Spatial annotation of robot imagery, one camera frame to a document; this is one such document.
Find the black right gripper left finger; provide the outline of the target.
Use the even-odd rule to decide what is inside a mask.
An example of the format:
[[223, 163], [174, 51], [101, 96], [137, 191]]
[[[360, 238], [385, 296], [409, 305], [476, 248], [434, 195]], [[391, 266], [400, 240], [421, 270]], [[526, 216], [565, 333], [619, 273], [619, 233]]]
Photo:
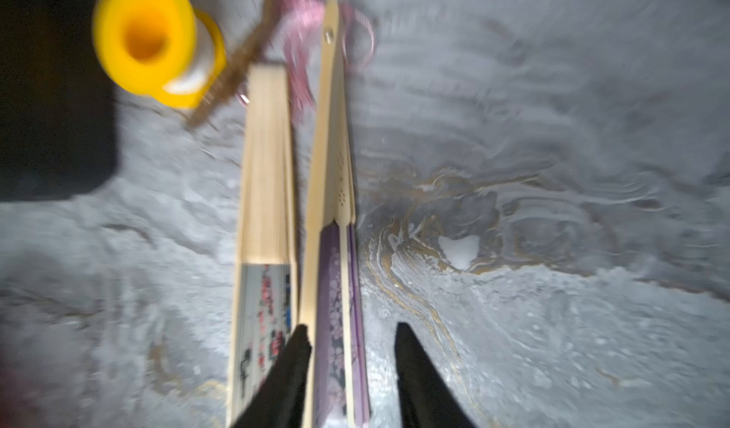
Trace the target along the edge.
[[298, 325], [260, 391], [231, 427], [302, 427], [311, 353], [308, 328]]

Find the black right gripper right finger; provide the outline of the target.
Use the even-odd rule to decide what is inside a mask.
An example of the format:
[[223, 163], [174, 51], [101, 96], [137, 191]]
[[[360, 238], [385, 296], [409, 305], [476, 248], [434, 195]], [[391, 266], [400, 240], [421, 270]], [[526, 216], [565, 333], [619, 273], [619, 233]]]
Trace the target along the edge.
[[403, 427], [475, 427], [408, 323], [397, 324], [395, 368]]

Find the bamboo fan purple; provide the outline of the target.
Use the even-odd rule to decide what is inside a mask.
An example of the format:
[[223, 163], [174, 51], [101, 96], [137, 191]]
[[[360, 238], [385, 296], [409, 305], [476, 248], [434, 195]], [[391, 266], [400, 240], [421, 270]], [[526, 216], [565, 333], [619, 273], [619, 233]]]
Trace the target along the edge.
[[345, 78], [347, 30], [373, 27], [338, 0], [283, 0], [283, 7], [283, 53], [292, 68], [295, 108], [316, 109], [296, 308], [312, 346], [302, 424], [367, 427], [371, 405]]

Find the bamboo fan floral white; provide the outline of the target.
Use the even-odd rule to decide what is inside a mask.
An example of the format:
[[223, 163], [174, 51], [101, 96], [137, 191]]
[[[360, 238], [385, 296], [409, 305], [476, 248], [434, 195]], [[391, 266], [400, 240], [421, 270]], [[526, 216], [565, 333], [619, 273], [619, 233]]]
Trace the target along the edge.
[[294, 325], [296, 267], [289, 81], [284, 66], [256, 64], [247, 83], [241, 193], [228, 363], [228, 423], [262, 387]]

